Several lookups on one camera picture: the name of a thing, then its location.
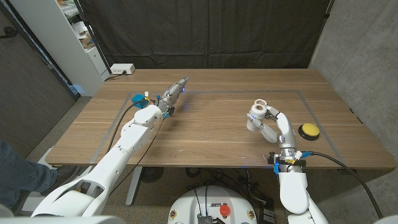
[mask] table surface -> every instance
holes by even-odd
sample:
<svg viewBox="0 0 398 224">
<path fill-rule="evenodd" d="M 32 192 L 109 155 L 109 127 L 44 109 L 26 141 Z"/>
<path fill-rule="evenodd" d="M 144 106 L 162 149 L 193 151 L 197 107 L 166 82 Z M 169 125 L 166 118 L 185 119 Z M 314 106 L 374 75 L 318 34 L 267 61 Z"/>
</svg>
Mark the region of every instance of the table surface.
<svg viewBox="0 0 398 224">
<path fill-rule="evenodd" d="M 355 169 L 393 169 L 393 158 L 361 124 L 334 89 L 316 70 L 308 69 L 179 69 L 136 70 L 133 75 L 106 82 L 54 146 L 46 161 L 65 165 L 96 164 L 105 155 L 115 123 L 144 91 L 150 98 L 161 94 L 186 75 L 187 92 L 175 105 L 175 113 L 162 123 L 141 166 L 164 167 L 269 167 L 267 156 L 279 152 L 260 132 L 246 128 L 246 113 L 262 98 L 285 113 L 297 130 L 313 123 L 321 134 L 316 141 L 296 135 L 297 148 L 333 156 Z M 120 128 L 134 117 L 125 115 Z M 264 120 L 275 129 L 273 121 Z M 136 164 L 149 142 L 128 164 Z M 120 137 L 120 128 L 116 141 Z M 308 157 L 307 167 L 336 169 L 322 157 Z"/>
</svg>

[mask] person's leg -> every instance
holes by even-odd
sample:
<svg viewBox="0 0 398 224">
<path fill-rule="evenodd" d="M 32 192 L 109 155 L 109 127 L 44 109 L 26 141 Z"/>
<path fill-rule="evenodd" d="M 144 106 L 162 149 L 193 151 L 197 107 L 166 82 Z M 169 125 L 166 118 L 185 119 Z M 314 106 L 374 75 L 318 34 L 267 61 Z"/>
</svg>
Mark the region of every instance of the person's leg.
<svg viewBox="0 0 398 224">
<path fill-rule="evenodd" d="M 0 185 L 16 190 L 43 192 L 57 178 L 57 171 L 25 161 L 10 145 L 0 140 Z"/>
<path fill-rule="evenodd" d="M 0 186 L 0 204 L 7 208 L 12 208 L 18 201 L 20 195 L 20 190 Z"/>
</svg>

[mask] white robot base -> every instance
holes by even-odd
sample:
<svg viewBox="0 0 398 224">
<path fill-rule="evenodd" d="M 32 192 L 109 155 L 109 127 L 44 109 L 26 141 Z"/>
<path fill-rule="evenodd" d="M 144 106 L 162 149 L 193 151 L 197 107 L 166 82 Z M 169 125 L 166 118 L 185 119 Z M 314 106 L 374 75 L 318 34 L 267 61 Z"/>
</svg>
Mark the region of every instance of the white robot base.
<svg viewBox="0 0 398 224">
<path fill-rule="evenodd" d="M 207 190 L 202 186 L 177 199 L 170 209 L 167 223 L 255 224 L 257 219 L 251 204 L 240 194 L 226 187 L 209 185 Z"/>
</svg>

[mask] outlet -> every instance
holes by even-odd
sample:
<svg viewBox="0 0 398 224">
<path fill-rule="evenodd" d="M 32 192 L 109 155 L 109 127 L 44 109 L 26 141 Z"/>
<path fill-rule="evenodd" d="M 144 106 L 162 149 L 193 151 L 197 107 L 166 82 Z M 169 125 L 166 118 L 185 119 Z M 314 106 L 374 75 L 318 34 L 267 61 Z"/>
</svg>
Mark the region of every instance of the outlet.
<svg viewBox="0 0 398 224">
<path fill-rule="evenodd" d="M 126 74 L 132 74 L 135 69 L 132 63 L 114 63 L 111 67 L 111 72 L 113 75 L 122 74 L 123 71 L 126 71 Z"/>
</svg>

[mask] shoe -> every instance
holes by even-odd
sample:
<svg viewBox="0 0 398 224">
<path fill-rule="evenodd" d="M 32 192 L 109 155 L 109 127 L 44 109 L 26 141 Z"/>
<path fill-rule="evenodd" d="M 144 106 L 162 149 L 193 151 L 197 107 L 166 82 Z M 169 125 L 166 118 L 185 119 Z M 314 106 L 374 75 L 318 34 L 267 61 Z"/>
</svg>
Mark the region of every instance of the shoe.
<svg viewBox="0 0 398 224">
<path fill-rule="evenodd" d="M 47 196 L 49 193 L 51 193 L 53 190 L 55 190 L 57 187 L 66 184 L 66 182 L 73 177 L 73 175 L 77 172 L 78 166 L 61 166 L 57 169 L 57 178 L 55 179 L 55 182 L 51 187 L 49 187 L 47 190 L 41 192 L 40 194 L 43 196 Z"/>
</svg>

